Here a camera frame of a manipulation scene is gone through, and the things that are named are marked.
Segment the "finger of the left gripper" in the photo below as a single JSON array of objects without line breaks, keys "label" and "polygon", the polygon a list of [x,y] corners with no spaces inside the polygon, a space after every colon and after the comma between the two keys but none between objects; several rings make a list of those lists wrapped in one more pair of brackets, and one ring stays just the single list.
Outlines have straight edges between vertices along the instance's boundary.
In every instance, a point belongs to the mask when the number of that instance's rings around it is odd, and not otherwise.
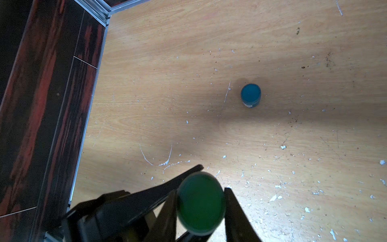
[{"label": "finger of the left gripper", "polygon": [[212,234],[206,236],[198,236],[190,232],[185,232],[176,240],[176,242],[207,242],[211,235]]}]

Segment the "blue paint jar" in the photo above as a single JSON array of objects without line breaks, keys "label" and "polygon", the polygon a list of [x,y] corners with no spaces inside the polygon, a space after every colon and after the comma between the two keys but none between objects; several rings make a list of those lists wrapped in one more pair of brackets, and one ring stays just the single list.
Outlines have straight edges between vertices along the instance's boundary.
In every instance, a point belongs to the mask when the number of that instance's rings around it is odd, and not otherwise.
[{"label": "blue paint jar", "polygon": [[241,100],[247,108],[256,107],[261,101],[261,89],[257,84],[249,83],[241,90]]}]

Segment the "green paint jar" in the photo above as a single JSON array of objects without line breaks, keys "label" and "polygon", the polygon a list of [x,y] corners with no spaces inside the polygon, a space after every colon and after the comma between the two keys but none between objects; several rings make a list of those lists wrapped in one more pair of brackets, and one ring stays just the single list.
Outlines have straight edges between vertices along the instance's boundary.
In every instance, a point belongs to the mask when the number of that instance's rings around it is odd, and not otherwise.
[{"label": "green paint jar", "polygon": [[177,189],[177,217],[188,232],[197,236],[213,233],[225,216],[224,190],[207,172],[195,172]]}]

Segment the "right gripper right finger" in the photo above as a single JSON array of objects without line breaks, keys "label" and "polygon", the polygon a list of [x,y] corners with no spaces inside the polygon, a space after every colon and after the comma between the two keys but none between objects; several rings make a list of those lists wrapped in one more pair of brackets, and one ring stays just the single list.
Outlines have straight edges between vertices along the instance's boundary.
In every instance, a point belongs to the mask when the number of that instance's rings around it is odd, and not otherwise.
[{"label": "right gripper right finger", "polygon": [[224,190],[225,209],[225,231],[228,242],[261,242],[247,216],[241,208],[232,189]]}]

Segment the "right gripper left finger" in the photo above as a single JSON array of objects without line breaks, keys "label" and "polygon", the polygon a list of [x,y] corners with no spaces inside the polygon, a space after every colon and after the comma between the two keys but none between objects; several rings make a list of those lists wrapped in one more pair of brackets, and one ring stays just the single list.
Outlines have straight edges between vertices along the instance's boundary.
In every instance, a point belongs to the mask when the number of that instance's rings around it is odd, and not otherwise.
[{"label": "right gripper left finger", "polygon": [[177,191],[170,192],[144,242],[175,242]]}]

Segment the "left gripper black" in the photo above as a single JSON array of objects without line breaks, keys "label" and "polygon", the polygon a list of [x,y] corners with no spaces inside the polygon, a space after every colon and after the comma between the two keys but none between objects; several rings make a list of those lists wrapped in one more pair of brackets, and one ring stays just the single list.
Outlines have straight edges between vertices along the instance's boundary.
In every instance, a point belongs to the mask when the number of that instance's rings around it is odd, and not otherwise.
[{"label": "left gripper black", "polygon": [[148,213],[163,203],[199,164],[172,180],[137,193],[124,190],[103,194],[71,209],[61,224],[66,242],[142,242],[150,231]]}]

